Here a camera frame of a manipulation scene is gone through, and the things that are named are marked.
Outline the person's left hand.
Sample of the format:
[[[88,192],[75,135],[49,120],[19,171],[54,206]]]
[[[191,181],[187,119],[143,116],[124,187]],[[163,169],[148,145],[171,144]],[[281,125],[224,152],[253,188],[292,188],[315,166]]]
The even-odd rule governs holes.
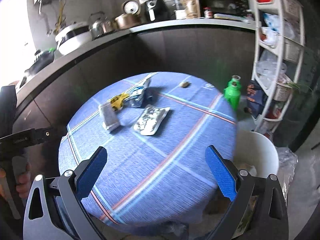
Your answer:
[[[30,163],[26,164],[25,172],[18,176],[18,185],[16,186],[16,191],[19,194],[19,197],[22,199],[26,199],[28,197],[30,187],[31,187],[31,165]],[[1,179],[6,178],[6,172],[1,168]],[[7,201],[4,187],[1,185],[1,197]]]

